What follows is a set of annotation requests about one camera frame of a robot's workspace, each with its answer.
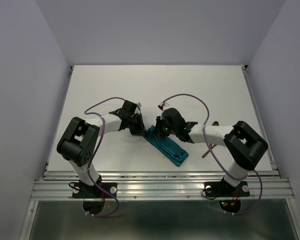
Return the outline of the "teal cloth napkin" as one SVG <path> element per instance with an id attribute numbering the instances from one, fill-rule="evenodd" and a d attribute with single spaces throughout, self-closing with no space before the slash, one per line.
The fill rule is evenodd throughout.
<path id="1" fill-rule="evenodd" d="M 144 138 L 175 166 L 180 167 L 189 157 L 188 152 L 169 137 L 157 137 L 154 130 L 155 126 L 152 125 Z"/>

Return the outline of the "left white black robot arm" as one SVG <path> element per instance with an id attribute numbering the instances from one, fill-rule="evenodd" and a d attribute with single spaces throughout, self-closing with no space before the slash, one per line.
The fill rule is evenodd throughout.
<path id="1" fill-rule="evenodd" d="M 101 193 L 102 177 L 92 164 L 97 140 L 101 140 L 107 133 L 125 129 L 129 129 L 133 136 L 146 134 L 138 105 L 121 107 L 88 120 L 73 117 L 60 138 L 56 151 L 72 165 L 79 180 L 85 184 L 85 193 L 90 197 L 96 197 Z"/>

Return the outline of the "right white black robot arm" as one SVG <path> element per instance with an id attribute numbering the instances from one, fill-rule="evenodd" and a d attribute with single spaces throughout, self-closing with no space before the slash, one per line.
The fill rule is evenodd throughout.
<path id="1" fill-rule="evenodd" d="M 185 143 L 205 143 L 209 150 L 212 149 L 211 145 L 227 148 L 234 160 L 229 169 L 223 167 L 212 153 L 225 173 L 220 182 L 221 192 L 225 195 L 232 195 L 238 190 L 239 183 L 247 178 L 248 172 L 256 168 L 269 148 L 268 143 L 244 121 L 228 126 L 203 126 L 184 119 L 175 123 L 167 117 L 157 116 L 154 134 L 159 138 L 175 135 Z"/>

